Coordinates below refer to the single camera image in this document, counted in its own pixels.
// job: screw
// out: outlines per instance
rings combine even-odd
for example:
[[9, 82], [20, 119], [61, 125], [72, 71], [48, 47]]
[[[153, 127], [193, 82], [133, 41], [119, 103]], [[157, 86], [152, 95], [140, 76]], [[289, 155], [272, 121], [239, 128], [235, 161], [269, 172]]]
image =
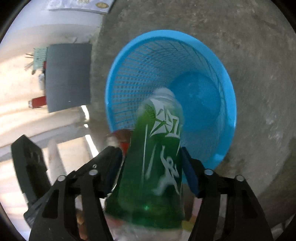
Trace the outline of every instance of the screw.
[[237, 176], [236, 176], [236, 179], [237, 179], [239, 182], [243, 182], [243, 181], [244, 181], [244, 177], [241, 176], [241, 175], [237, 175]]
[[95, 175], [98, 174], [98, 170], [92, 169], [92, 170], [89, 171], [89, 174], [90, 174], [91, 176], [95, 176]]
[[204, 171], [204, 174], [206, 174], [206, 175], [208, 175], [208, 176], [211, 176], [211, 175], [213, 175], [213, 171], [211, 170], [211, 169], [206, 169], [205, 171]]
[[57, 178], [57, 180], [59, 181], [59, 182], [62, 182], [63, 180], [65, 180], [66, 179], [66, 176], [64, 176], [64, 175], [60, 175], [58, 178]]

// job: green plastic bottle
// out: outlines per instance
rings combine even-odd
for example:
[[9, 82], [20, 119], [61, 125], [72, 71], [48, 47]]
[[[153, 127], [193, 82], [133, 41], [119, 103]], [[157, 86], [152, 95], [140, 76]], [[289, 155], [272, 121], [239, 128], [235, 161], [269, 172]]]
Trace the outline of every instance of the green plastic bottle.
[[166, 88], [142, 103], [124, 166], [106, 200], [106, 214], [147, 228], [181, 228], [183, 122], [182, 107]]

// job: basket rim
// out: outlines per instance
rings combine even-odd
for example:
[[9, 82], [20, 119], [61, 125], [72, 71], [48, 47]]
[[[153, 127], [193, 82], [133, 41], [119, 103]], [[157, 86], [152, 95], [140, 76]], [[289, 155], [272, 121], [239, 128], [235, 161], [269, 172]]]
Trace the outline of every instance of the basket rim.
[[225, 98], [225, 107], [226, 107], [226, 121], [225, 121], [225, 128], [224, 133], [221, 134], [219, 144], [217, 146], [216, 153], [210, 158], [209, 163], [207, 165], [208, 168], [216, 168], [216, 166], [223, 160], [224, 156], [226, 155], [232, 139], [234, 137], [234, 132], [236, 128], [237, 122], [237, 106], [236, 106], [236, 97], [233, 89], [232, 82], [230, 77], [222, 64], [219, 58], [201, 41], [198, 39], [174, 30], [156, 30], [144, 33], [135, 39], [131, 40], [116, 56], [111, 69], [108, 74], [107, 83], [106, 83], [106, 90], [105, 90], [105, 108], [107, 114], [107, 121], [109, 124], [110, 131], [113, 132], [114, 128], [112, 123], [114, 123], [114, 116], [111, 110], [111, 88], [113, 86], [113, 76], [117, 73], [119, 67], [121, 66], [122, 62], [124, 61], [125, 57], [137, 48], [139, 45], [142, 45], [145, 42], [151, 41], [151, 39], [174, 39], [180, 42], [184, 42], [192, 46], [196, 51], [202, 54], [209, 64], [215, 69], [216, 75], [220, 81], [222, 89], [224, 91], [224, 98]]

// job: concrete floor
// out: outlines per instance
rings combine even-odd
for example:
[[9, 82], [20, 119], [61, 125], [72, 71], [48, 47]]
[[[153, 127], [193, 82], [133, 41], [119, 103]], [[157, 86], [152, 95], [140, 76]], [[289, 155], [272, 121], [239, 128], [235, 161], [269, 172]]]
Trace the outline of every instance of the concrete floor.
[[93, 46], [91, 119], [108, 133], [104, 92], [110, 66], [130, 40], [182, 31], [222, 61], [237, 97], [237, 130], [220, 175], [242, 174], [270, 226], [296, 212], [296, 34], [270, 0], [117, 0]]

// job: blue plastic basket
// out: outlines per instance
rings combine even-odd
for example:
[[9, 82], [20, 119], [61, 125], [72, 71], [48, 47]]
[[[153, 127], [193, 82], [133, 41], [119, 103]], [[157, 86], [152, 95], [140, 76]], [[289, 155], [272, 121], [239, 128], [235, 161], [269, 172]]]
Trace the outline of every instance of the blue plastic basket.
[[158, 87], [171, 89], [183, 107], [181, 146], [215, 169], [230, 147], [237, 114], [223, 64], [202, 42], [178, 31], [158, 30], [133, 39], [109, 72], [105, 104], [110, 130], [133, 129], [139, 105]]

